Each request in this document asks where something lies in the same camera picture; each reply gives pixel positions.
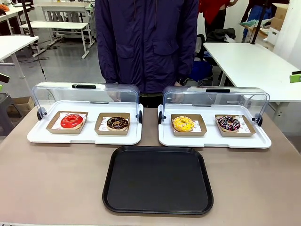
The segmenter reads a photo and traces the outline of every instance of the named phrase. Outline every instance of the jacket pocket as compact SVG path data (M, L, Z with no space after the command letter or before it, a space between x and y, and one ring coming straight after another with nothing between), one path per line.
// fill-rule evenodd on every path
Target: jacket pocket
M154 41L154 53L167 56L173 54L179 47L175 40L170 41Z
M174 75L177 67L178 44L175 40L153 42L154 79L165 80Z
M134 75L134 46L116 44L119 82L131 84Z

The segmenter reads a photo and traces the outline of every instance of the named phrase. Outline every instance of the yellow glazed donut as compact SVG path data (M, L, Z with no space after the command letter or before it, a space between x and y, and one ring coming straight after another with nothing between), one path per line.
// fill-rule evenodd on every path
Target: yellow glazed donut
M194 124L190 118L179 116L174 119L173 127L179 132L190 132L193 130Z

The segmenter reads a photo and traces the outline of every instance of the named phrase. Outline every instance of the donut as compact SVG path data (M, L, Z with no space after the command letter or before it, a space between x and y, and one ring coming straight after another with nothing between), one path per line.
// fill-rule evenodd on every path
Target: donut
M63 129L79 129L83 125L84 119L78 114L69 114L61 120Z
M112 117L107 121L108 130L124 131L128 127L128 121L122 117Z
M190 132L193 130L194 123L188 117L179 116L173 120L173 127L178 132Z
M235 133L240 128L240 122L238 119L226 115L217 119L222 131Z

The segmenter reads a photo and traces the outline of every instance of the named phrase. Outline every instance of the cardboard box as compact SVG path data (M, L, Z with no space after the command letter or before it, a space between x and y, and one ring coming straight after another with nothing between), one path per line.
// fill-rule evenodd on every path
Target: cardboard box
M284 20L278 19L276 17L273 17L272 23L271 23L271 28L274 28L277 31L280 31L282 28Z
M124 130L124 131L102 131L102 130L99 130L99 127L100 127L100 125L103 121L103 117L117 117L117 116L128 119L128 127L127 127L126 130ZM129 129L130 129L130 121L131 121L131 116L130 116L129 113L100 113L98 118L97 118L96 124L95 124L95 132L98 135L126 136Z
M275 45L276 41L278 39L279 33L280 33L280 31L277 31L276 29L270 27L267 41L269 43L271 43L272 45Z
M201 128L201 132L179 132L176 131L173 127L173 120L176 117L179 116L185 116L188 117L190 119L192 119L193 121L198 121L200 128ZM175 137L202 137L207 133L207 128L206 125L204 123L203 117L200 114L172 114L171 115L171 126L172 129L174 131L174 136Z
M278 19L284 20L289 5L288 4L280 4L280 3L273 3L273 5L277 7L275 17Z
M34 101L31 97L13 98L13 102L16 104L17 108L23 113L23 115L27 115L34 107ZM13 106L9 106L7 108L7 113L9 116L19 114Z
M229 116L232 116L232 117L236 117L236 116L239 116L239 114L227 114ZM252 135L254 135L256 133L254 127L252 126L252 124L249 122L249 120L244 116L243 116L243 119L246 123L246 126L248 127L248 129L250 130L249 133L229 133L229 132L225 132L222 130L222 127L219 125L218 121L217 121L217 117L221 117L221 116L225 116L225 114L216 114L215 115L215 121L216 121L216 124L218 126L218 129L220 130L221 132L221 135L222 137L251 137Z
M55 122L58 120L58 118L60 117L61 113L73 113L73 114L85 114L86 117L88 118L88 112L69 112L69 111L59 111L55 114L55 116L52 118L52 120L50 121L50 123L47 125L46 129L50 132L50 133L54 133L54 134L80 134L82 129L85 126L85 123L87 121L84 120L83 125L79 128L79 129L52 129L53 125L55 124Z

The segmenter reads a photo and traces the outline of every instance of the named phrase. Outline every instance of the white tray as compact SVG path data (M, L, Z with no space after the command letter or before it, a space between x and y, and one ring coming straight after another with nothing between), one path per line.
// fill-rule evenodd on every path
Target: white tray
M158 115L163 106L158 107ZM171 125L171 114L201 114L207 133L203 137L175 137ZM256 123L253 127L256 133L251 137L222 137L216 125L215 114L240 114L244 115L252 124L250 112L239 105L213 105L211 107L199 107L184 104L165 104L165 116L158 126L159 141L165 146L185 147L232 147L232 148L269 148L272 144L270 138Z
M52 134L46 127L58 111L89 112L87 122L78 135ZM100 136L95 132L95 123L99 113L130 113L131 124L126 136ZM58 101L55 102L47 116L31 129L27 139L34 143L91 143L107 145L134 145L141 140L142 124L136 118L136 103L109 102L93 104L90 102Z

